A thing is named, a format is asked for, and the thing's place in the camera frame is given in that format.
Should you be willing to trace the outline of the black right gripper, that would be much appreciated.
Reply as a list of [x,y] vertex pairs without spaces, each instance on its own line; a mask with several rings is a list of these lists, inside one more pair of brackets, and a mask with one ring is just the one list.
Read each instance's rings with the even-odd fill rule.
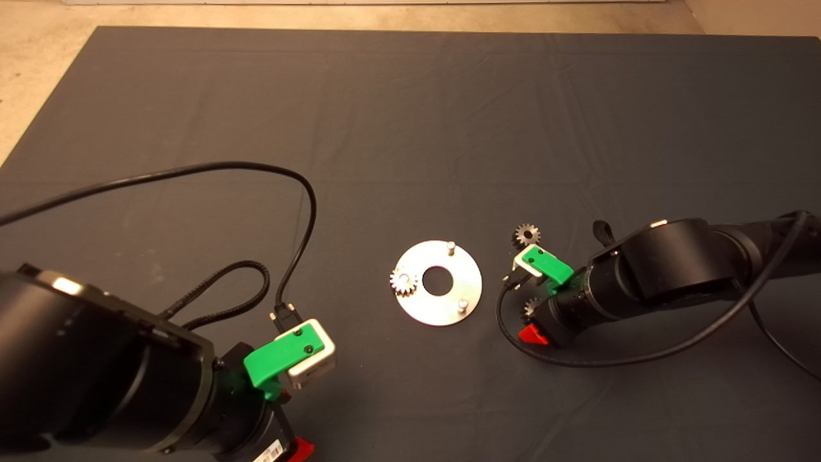
[[528,345],[567,347],[584,330],[619,321],[615,305],[606,300],[619,294],[616,266],[584,266],[534,309],[532,324],[525,325],[518,337]]

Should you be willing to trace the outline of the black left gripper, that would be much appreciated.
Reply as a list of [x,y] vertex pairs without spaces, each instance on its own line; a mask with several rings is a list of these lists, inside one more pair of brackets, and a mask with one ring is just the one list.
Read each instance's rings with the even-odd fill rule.
[[252,347],[237,344],[222,356],[215,372],[217,406],[212,431],[212,454],[217,461],[286,461],[310,459],[316,445],[296,436],[281,404],[291,393],[280,393],[280,404],[254,387],[244,366]]

